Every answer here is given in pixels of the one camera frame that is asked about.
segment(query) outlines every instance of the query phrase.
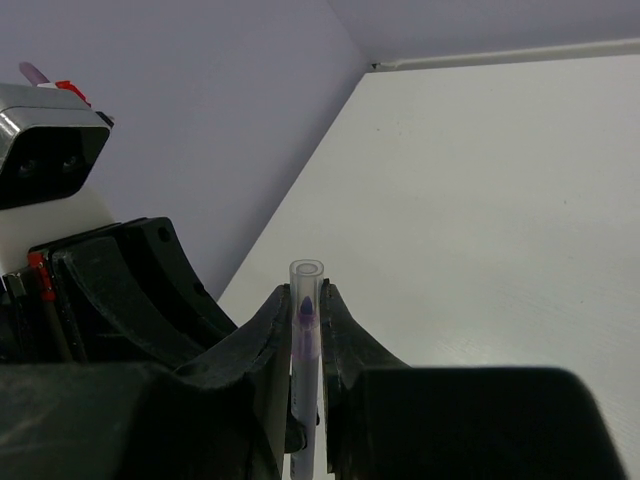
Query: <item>white table surface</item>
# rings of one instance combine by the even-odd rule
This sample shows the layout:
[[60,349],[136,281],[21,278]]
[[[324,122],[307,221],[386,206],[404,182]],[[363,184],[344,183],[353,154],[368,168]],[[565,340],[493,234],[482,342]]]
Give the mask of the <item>white table surface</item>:
[[638,56],[366,75],[221,306],[319,259],[410,364],[577,373],[640,478],[638,85]]

